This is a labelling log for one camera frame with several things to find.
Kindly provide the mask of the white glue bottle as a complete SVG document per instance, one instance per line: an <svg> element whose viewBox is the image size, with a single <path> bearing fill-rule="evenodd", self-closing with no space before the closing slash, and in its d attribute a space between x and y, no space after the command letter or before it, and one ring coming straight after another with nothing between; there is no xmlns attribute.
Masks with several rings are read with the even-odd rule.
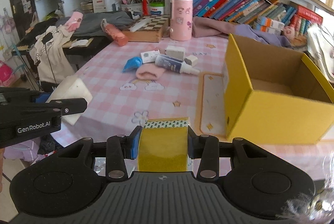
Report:
<svg viewBox="0 0 334 224"><path fill-rule="evenodd" d="M174 57L167 56L165 54L159 54L155 60L156 66L164 68L175 73L185 73L198 76L200 71L186 64L183 60L179 60Z"/></svg>

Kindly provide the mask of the blue plastic wrapper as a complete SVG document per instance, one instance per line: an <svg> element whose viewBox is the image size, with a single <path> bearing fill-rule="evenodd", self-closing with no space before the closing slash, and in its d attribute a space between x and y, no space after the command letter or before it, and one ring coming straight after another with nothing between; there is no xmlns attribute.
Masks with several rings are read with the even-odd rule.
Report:
<svg viewBox="0 0 334 224"><path fill-rule="evenodd" d="M142 64L143 64L143 61L141 57L139 56L133 57L126 62L122 72L126 73L126 72L131 72L133 70L137 70L138 68L142 66Z"/></svg>

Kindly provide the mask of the row of books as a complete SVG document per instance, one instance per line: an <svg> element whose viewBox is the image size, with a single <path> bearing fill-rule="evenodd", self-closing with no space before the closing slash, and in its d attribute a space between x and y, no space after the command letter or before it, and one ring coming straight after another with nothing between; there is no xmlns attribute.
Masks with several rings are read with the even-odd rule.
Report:
<svg viewBox="0 0 334 224"><path fill-rule="evenodd" d="M321 25L323 17L293 2L281 0L193 0L196 17L204 17L253 27L258 16L284 23L295 29L295 37L307 35L312 24Z"/></svg>

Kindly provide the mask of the grey clothing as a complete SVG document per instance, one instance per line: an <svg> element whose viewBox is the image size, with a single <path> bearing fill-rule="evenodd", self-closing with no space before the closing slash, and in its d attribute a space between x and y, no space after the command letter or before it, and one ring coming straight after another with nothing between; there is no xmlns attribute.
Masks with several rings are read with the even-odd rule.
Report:
<svg viewBox="0 0 334 224"><path fill-rule="evenodd" d="M82 20L80 26L73 33L74 37L105 36L105 33L101 28L101 22L103 19L121 31L134 21L130 14L125 11L102 13L82 13L80 11L75 11L70 17L59 19L56 22L56 27L59 27L60 25L64 26L71 18L76 20L81 18Z"/></svg>

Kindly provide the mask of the pink water bottle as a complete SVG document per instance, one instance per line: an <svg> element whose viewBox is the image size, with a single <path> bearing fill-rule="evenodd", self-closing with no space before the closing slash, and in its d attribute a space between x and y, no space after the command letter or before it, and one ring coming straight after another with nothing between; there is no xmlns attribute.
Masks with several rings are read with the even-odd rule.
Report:
<svg viewBox="0 0 334 224"><path fill-rule="evenodd" d="M125 46L129 42L128 37L117 27L108 23L105 18L101 21L100 26L102 31L118 46Z"/></svg>

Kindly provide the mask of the white pen holder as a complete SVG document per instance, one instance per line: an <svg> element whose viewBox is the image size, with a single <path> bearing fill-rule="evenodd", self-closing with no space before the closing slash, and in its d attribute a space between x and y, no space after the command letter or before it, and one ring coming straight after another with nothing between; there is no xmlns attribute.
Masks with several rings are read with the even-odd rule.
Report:
<svg viewBox="0 0 334 224"><path fill-rule="evenodd" d="M121 4L121 10L131 13L142 14L142 3L135 4Z"/></svg>

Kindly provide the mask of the wooden chessboard box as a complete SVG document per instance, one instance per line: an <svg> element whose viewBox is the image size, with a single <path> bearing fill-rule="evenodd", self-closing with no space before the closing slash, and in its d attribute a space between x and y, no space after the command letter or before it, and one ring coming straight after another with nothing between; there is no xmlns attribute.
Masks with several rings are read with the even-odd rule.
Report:
<svg viewBox="0 0 334 224"><path fill-rule="evenodd" d="M129 42L158 43L169 26L169 16L143 16L123 30Z"/></svg>

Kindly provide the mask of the white tote bag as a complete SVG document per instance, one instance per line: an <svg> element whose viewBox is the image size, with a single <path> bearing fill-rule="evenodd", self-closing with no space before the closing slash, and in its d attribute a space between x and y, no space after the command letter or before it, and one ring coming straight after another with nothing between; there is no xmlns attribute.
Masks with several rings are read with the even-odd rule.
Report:
<svg viewBox="0 0 334 224"><path fill-rule="evenodd" d="M329 83L333 84L333 35L312 24L307 30L307 51Z"/></svg>

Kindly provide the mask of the small white cube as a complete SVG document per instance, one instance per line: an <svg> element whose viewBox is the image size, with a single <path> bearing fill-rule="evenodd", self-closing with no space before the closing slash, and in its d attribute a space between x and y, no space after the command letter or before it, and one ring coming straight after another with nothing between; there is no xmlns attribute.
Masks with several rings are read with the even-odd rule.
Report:
<svg viewBox="0 0 334 224"><path fill-rule="evenodd" d="M189 66L196 66L198 63L198 58L196 56L194 56L193 54L185 57L184 62L186 62L186 64L188 64Z"/></svg>

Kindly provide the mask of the yellow cardboard box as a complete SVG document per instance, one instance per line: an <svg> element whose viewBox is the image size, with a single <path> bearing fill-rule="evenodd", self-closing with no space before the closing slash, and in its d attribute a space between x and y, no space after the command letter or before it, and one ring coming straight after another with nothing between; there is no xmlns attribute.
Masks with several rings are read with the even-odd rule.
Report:
<svg viewBox="0 0 334 224"><path fill-rule="evenodd" d="M304 53L230 35L225 134L256 144L315 144L333 127L333 87Z"/></svg>

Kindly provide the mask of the white charger adapter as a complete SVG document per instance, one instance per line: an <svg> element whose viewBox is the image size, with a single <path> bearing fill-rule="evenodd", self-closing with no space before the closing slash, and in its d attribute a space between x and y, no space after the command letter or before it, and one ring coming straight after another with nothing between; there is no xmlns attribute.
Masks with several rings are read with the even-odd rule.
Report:
<svg viewBox="0 0 334 224"><path fill-rule="evenodd" d="M176 58L178 60L184 60L186 49L184 47L177 47L174 45L168 45L165 49L165 54L167 56Z"/></svg>

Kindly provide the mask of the white foam block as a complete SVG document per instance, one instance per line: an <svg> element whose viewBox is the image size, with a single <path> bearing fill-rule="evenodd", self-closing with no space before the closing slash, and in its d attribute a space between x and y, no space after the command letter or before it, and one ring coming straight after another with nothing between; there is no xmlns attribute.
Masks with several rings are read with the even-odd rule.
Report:
<svg viewBox="0 0 334 224"><path fill-rule="evenodd" d="M47 103L52 103L62 111L62 119L74 125L85 112L93 96L78 76L66 77L51 93Z"/></svg>

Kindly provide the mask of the yellow tape roll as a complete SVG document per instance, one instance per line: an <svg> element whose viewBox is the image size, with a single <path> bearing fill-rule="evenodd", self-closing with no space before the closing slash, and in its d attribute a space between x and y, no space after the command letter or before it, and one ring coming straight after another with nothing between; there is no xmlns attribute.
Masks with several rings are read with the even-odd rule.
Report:
<svg viewBox="0 0 334 224"><path fill-rule="evenodd" d="M191 171L192 160L187 152L188 126L187 117L148 120L139 139L138 171Z"/></svg>

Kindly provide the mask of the small white staples box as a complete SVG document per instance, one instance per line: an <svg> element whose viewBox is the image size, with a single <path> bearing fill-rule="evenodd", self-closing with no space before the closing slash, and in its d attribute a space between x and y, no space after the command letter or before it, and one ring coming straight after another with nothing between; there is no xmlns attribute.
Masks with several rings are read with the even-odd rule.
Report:
<svg viewBox="0 0 334 224"><path fill-rule="evenodd" d="M140 54L143 64L154 63L160 55L160 51L146 51Z"/></svg>

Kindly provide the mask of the orange white boxes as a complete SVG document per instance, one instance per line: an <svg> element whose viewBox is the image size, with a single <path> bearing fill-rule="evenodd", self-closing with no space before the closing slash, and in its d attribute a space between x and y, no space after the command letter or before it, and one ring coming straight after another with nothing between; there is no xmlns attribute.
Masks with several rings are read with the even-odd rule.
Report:
<svg viewBox="0 0 334 224"><path fill-rule="evenodd" d="M284 27L284 23L280 21L275 21L264 16L258 16L256 21L253 23L253 29L265 33L274 34L276 36L281 35Z"/></svg>

